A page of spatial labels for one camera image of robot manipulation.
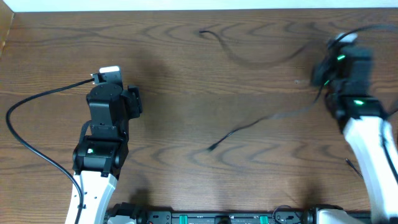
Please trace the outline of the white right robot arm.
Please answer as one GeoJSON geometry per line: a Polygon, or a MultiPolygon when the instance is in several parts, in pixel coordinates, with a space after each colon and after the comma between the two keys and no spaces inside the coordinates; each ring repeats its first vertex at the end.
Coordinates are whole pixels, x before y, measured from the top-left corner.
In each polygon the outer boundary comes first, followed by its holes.
{"type": "Polygon", "coordinates": [[[372,223],[397,223],[397,149],[387,111],[368,93],[372,65],[371,50],[332,40],[312,84],[327,88],[325,106],[357,159],[372,223]]]}

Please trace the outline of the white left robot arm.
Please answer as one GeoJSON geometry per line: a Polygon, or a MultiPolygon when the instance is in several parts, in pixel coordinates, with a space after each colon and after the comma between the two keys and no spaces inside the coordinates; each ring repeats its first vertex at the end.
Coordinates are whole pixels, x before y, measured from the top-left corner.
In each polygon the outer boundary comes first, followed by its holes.
{"type": "Polygon", "coordinates": [[[128,154],[129,120],[140,117],[138,87],[123,87],[121,72],[100,69],[93,74],[95,87],[87,94],[91,120],[73,152],[73,178],[67,223],[103,223],[121,168],[128,154]]]}

